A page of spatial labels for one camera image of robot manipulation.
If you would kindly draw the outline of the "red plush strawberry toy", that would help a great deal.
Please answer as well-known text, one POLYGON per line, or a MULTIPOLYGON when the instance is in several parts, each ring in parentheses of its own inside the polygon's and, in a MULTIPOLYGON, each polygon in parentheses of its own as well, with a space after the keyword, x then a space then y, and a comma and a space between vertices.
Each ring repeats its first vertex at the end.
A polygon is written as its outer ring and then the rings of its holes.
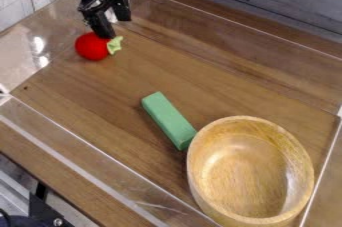
POLYGON ((85 33, 74 41, 74 50, 86 60, 100 61, 121 50, 122 37, 100 38, 93 32, 85 33))

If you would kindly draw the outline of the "green rectangular block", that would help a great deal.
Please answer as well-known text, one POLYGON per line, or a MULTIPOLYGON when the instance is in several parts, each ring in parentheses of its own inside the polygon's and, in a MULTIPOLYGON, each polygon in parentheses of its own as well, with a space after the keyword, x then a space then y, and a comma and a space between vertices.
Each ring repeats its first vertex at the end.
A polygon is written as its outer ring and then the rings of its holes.
POLYGON ((182 151, 196 135, 196 130, 161 92, 141 99, 141 107, 170 140, 174 148, 182 151))

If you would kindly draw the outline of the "wooden bowl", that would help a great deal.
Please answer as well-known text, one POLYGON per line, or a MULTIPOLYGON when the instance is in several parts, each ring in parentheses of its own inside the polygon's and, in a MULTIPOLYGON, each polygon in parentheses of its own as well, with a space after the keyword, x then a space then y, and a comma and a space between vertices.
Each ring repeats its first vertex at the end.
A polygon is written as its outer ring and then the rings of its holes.
POLYGON ((187 179, 199 208, 223 227, 284 227, 312 194, 313 166, 281 126, 257 117, 231 116, 196 133, 187 179))

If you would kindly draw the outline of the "clear acrylic barrier wall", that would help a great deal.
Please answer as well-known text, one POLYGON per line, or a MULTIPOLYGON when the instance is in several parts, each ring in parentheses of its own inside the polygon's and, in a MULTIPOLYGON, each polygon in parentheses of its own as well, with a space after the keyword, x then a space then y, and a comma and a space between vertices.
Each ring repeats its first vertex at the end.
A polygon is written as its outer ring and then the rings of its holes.
POLYGON ((81 58, 78 0, 0 33, 0 154, 102 227, 223 227, 141 107, 161 92, 196 133, 251 116, 305 149, 313 189, 284 227, 342 227, 342 44, 205 0, 129 0, 121 50, 81 58))

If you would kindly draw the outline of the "black clamp mount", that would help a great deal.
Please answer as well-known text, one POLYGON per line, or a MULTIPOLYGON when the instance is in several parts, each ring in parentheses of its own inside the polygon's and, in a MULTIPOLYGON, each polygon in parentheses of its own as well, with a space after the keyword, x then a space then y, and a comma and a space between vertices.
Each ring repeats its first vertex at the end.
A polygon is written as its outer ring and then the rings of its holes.
POLYGON ((36 191, 29 194, 28 216, 41 227, 74 227, 64 216, 46 204, 48 189, 37 183, 36 191))

